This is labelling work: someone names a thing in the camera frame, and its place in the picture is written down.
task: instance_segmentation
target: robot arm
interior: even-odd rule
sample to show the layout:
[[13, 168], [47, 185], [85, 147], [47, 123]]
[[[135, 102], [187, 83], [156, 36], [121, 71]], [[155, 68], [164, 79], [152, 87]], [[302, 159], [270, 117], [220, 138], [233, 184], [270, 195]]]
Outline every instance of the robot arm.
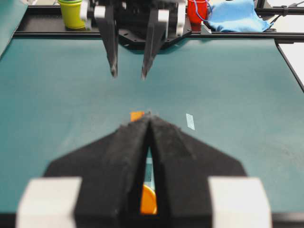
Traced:
[[185, 9], [185, 0], [83, 0], [80, 18], [87, 28], [95, 19], [113, 77], [118, 74], [118, 30], [136, 29], [143, 33], [146, 44], [142, 79], [145, 79], [168, 32], [175, 36], [183, 34]]

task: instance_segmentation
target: teal table surface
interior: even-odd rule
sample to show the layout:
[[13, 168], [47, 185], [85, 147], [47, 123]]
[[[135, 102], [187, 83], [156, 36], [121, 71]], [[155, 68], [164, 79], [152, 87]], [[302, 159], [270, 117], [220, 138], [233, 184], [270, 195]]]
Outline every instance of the teal table surface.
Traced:
[[140, 110], [239, 159], [273, 212], [304, 211], [304, 94], [273, 40], [185, 39], [145, 81], [142, 60], [120, 46], [112, 79], [99, 39], [12, 40], [0, 61], [0, 213], [51, 160]]
[[0, 59], [27, 8], [21, 0], [0, 0]]

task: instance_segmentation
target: blue towel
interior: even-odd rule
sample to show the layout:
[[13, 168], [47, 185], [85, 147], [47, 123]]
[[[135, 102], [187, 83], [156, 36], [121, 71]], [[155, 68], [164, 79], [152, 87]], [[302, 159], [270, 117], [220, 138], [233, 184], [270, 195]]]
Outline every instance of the blue towel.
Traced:
[[263, 32], [271, 25], [257, 16], [253, 0], [214, 4], [208, 23], [217, 32]]

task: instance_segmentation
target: small paper piece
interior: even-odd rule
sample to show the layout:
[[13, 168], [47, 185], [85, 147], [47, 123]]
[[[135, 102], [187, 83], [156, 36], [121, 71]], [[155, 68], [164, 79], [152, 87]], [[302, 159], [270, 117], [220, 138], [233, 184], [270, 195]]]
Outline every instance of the small paper piece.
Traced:
[[147, 164], [152, 164], [152, 158], [147, 158], [147, 159], [146, 159], [146, 163], [147, 163]]
[[28, 5], [19, 0], [0, 0], [0, 59], [27, 8]]
[[271, 209], [259, 178], [209, 177], [213, 228], [271, 228]]
[[16, 228], [75, 228], [73, 211], [81, 180], [80, 177], [32, 179], [18, 206]]
[[187, 126], [192, 130], [195, 130], [193, 115], [186, 113]]
[[139, 119], [142, 118], [143, 116], [144, 116], [144, 111], [131, 112], [131, 113], [130, 113], [131, 122], [134, 122], [134, 121], [136, 121], [136, 120], [139, 120]]

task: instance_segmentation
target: orange object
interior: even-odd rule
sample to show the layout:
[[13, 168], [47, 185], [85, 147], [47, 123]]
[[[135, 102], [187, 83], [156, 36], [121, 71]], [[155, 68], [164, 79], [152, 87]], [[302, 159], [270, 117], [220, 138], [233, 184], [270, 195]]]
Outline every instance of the orange object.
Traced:
[[144, 115], [144, 111], [138, 111], [138, 112], [131, 112], [130, 117], [131, 121], [139, 120]]
[[[207, 2], [204, 0], [196, 0], [197, 6], [198, 6], [198, 13], [203, 18], [207, 18]], [[193, 24], [200, 24], [202, 20], [198, 17], [195, 11], [195, 3], [193, 0], [188, 0], [188, 8], [187, 8], [187, 14], [189, 17], [189, 20]]]
[[157, 212], [155, 192], [148, 186], [143, 185], [142, 193], [141, 213], [155, 215]]

